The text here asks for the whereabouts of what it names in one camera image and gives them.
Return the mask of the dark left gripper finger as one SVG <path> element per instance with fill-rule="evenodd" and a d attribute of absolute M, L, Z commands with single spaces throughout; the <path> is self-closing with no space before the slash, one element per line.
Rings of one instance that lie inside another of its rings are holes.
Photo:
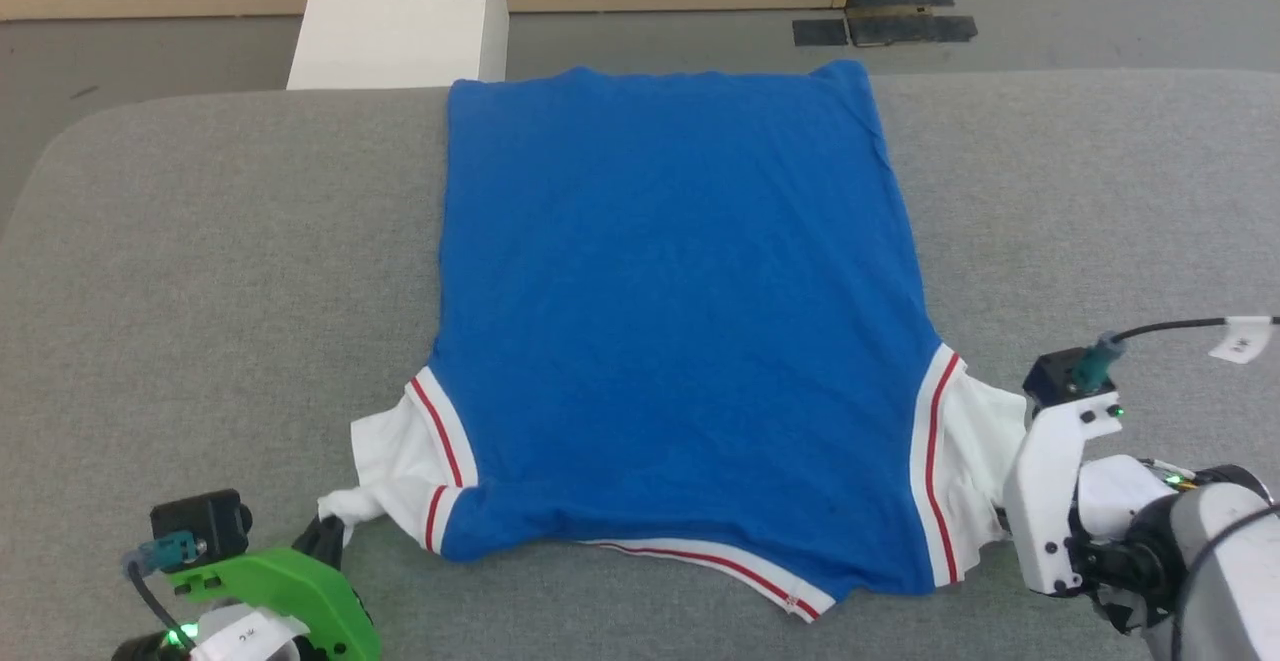
<path fill-rule="evenodd" d="M 346 524 L 338 516 L 319 515 L 297 535 L 291 548 L 335 570 L 340 570 L 346 547 Z"/>

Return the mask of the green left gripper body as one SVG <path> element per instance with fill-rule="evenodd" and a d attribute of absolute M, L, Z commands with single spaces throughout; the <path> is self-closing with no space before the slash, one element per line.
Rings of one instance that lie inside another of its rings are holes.
<path fill-rule="evenodd" d="M 243 553 L 169 576 L 193 602 L 237 600 L 246 614 L 210 632 L 191 661 L 270 661 L 303 638 L 321 661 L 381 661 L 381 638 L 346 576 L 292 548 Z"/>

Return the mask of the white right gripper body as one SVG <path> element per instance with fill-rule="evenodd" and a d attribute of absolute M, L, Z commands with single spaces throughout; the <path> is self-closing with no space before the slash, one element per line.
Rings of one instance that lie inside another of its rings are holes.
<path fill-rule="evenodd" d="M 1117 433 L 1116 395 L 1041 409 L 1030 420 L 1004 487 L 1004 510 L 1028 589 L 1070 598 L 1084 585 L 1068 542 L 1070 512 L 1089 439 Z"/>

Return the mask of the blue shirt with white sleeves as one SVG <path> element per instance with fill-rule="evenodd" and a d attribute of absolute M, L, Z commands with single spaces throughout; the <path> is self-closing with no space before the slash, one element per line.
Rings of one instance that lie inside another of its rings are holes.
<path fill-rule="evenodd" d="M 1005 538 L 1027 404 L 929 319 L 863 65 L 460 81 L 447 131 L 436 337 L 321 518 L 696 564 L 806 621 Z"/>

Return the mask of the small black floor mat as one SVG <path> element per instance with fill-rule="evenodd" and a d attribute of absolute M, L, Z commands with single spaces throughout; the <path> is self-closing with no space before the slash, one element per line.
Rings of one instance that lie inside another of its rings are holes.
<path fill-rule="evenodd" d="M 796 19 L 792 20 L 791 29 L 794 45 L 799 49 L 850 45 L 849 24 L 844 17 Z"/>

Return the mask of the white rectangular box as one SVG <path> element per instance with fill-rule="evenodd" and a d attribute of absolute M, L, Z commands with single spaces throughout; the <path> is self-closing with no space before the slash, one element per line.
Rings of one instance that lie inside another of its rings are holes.
<path fill-rule="evenodd" d="M 288 90 L 448 87 L 506 78 L 506 0 L 307 0 Z"/>

